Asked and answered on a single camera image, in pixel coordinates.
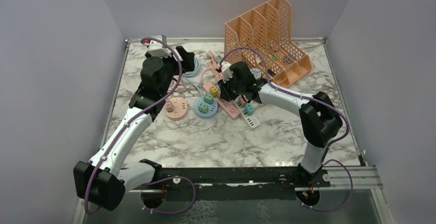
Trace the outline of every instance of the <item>green cube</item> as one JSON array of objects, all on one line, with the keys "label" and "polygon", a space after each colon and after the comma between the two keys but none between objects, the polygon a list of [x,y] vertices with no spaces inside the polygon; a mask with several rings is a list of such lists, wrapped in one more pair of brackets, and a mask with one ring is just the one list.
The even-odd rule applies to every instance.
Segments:
[{"label": "green cube", "polygon": [[213,102],[213,96],[212,96],[211,94],[204,94],[204,95],[203,95],[203,101],[204,101],[205,103],[212,104],[212,102]]},{"label": "green cube", "polygon": [[206,103],[201,102],[198,104],[198,110],[200,110],[200,112],[202,112],[202,113],[207,113],[207,111],[209,110],[209,107],[207,106]]}]

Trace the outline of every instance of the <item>round power strip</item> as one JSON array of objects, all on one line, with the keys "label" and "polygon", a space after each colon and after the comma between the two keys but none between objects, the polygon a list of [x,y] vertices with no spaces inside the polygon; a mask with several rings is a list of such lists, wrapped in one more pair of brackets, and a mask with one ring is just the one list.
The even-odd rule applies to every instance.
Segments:
[{"label": "round power strip", "polygon": [[188,104],[181,97],[173,97],[165,103],[165,114],[170,120],[181,120],[188,114]]},{"label": "round power strip", "polygon": [[[203,102],[208,106],[208,110],[206,113],[198,110],[198,105]],[[195,113],[202,119],[210,119],[216,115],[218,112],[218,103],[216,102],[215,98],[213,99],[212,104],[206,103],[203,101],[203,96],[197,99],[195,101],[195,107],[194,107]]]}]

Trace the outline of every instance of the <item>marble tabletop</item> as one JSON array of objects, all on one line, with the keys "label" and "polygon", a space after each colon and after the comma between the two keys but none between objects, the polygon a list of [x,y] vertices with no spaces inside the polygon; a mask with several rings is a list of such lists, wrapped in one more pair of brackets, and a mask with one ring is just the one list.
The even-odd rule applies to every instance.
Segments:
[{"label": "marble tabletop", "polygon": [[[295,43],[309,55],[313,69],[290,89],[309,94],[324,91],[333,104],[343,110],[323,44],[320,41]],[[224,54],[222,42],[170,44],[173,47],[178,45],[199,57],[200,73],[208,67],[208,51],[215,56]],[[120,124],[130,98],[137,90],[145,53],[145,46],[130,44],[107,137]],[[200,75],[190,80],[201,88]],[[205,76],[206,80],[215,81],[212,73]],[[307,141],[299,117],[272,105],[254,104],[255,115],[261,122],[255,130],[250,130],[242,118],[232,120],[222,109],[211,119],[201,119],[193,110],[199,97],[198,91],[185,80],[182,84],[186,91],[173,96],[186,99],[188,115],[180,121],[172,121],[162,111],[138,139],[124,166],[133,166],[145,158],[164,167],[295,166],[301,161]],[[337,159],[345,165],[359,165],[352,136],[348,135],[333,144],[326,159]]]}]

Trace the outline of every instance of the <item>gray wall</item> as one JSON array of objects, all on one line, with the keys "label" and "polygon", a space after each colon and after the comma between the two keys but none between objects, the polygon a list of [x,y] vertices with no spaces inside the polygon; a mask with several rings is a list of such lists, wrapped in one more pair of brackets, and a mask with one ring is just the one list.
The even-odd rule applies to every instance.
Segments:
[{"label": "gray wall", "polygon": [[[126,38],[223,37],[224,23],[267,0],[105,0]],[[288,0],[292,36],[329,36],[348,0]]]},{"label": "gray wall", "polygon": [[0,222],[69,223],[124,41],[103,0],[0,0]]},{"label": "gray wall", "polygon": [[436,0],[350,0],[328,49],[396,223],[436,218]]}]

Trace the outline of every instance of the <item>perforated plastic rack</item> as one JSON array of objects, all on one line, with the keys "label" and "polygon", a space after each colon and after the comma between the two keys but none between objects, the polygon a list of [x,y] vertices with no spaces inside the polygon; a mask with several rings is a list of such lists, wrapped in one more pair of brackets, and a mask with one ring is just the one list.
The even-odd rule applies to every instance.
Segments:
[{"label": "perforated plastic rack", "polygon": [[[290,22],[290,3],[269,0],[226,23],[225,53],[240,46],[257,50],[266,60],[271,79],[289,87],[312,70],[309,56],[290,39]],[[261,60],[248,50],[229,55],[227,61],[244,61],[266,77]]]}]

